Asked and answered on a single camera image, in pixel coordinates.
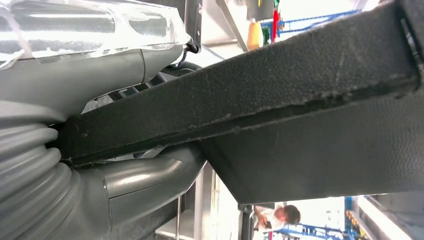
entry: man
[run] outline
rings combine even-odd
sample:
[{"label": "man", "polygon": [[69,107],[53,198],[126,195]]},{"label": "man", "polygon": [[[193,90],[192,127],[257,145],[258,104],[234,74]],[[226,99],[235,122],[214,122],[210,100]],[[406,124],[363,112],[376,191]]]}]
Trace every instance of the man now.
[{"label": "man", "polygon": [[254,229],[259,232],[270,232],[282,229],[284,224],[296,225],[301,220],[301,213],[293,205],[275,204],[275,209],[254,206],[257,223]]}]

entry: white shirt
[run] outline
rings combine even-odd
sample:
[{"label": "white shirt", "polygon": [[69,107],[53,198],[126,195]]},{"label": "white shirt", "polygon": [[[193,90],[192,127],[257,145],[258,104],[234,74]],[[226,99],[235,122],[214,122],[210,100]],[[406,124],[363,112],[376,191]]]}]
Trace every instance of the white shirt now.
[{"label": "white shirt", "polygon": [[[280,230],[284,227],[284,222],[281,222],[280,220],[278,220],[275,217],[275,211],[278,208],[283,208],[282,205],[275,203],[275,207],[274,209],[271,208],[266,208],[266,207],[261,207],[261,206],[256,206],[256,209],[259,211],[259,213],[263,216],[266,217],[266,219],[271,223],[271,228],[265,228],[262,225],[258,225],[258,232],[264,233],[264,232],[271,232],[271,231],[276,231],[276,230]],[[254,223],[254,226],[256,227],[256,225],[258,224],[258,220],[256,220],[256,222]]]}]

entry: plastic wrap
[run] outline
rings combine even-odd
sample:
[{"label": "plastic wrap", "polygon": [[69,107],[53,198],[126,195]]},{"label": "plastic wrap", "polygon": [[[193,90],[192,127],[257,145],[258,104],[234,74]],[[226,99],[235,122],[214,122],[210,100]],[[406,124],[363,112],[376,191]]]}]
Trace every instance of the plastic wrap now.
[{"label": "plastic wrap", "polygon": [[0,0],[0,70],[187,43],[178,10],[131,0]]}]

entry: gray plastic duct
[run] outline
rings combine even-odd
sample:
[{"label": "gray plastic duct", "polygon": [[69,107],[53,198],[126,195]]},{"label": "gray plastic duct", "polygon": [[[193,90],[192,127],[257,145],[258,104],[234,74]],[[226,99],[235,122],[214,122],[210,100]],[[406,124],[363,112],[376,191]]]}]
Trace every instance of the gray plastic duct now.
[{"label": "gray plastic duct", "polygon": [[[68,61],[26,59],[0,71],[0,240],[95,239],[190,187],[202,167],[198,154],[186,155],[186,162],[170,152],[157,162],[70,169],[59,163],[58,149],[45,147],[58,134],[49,125],[79,114],[93,98],[157,74],[146,74],[144,66],[162,69],[182,50],[175,45],[146,58],[134,49]],[[125,172],[126,164],[131,172]],[[125,190],[114,188],[116,182]]]}]

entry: short hair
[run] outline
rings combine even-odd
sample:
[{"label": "short hair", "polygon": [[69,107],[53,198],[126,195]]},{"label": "short hair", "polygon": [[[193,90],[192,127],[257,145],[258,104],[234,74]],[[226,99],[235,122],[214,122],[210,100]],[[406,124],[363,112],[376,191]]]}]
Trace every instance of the short hair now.
[{"label": "short hair", "polygon": [[288,224],[296,225],[301,221],[301,212],[293,205],[287,205],[283,208]]}]

